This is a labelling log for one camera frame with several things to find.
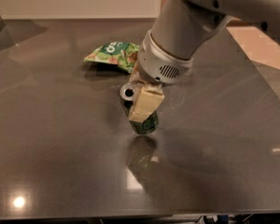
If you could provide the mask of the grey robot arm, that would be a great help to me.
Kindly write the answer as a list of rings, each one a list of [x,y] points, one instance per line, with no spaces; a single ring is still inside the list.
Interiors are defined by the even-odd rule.
[[[167,0],[138,51],[129,84],[128,118],[144,122],[164,99],[162,88],[191,69],[194,54],[232,18],[248,22],[280,45],[280,0]]]

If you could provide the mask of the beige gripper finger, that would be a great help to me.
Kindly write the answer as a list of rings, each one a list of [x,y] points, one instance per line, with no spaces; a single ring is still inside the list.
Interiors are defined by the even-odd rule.
[[[160,85],[145,85],[136,95],[129,112],[130,121],[143,123],[152,115],[164,100],[164,93]]]
[[[140,76],[140,70],[138,68],[138,65],[136,64],[132,70],[132,73],[130,75],[129,82],[133,85],[145,85],[146,82],[141,78]]]

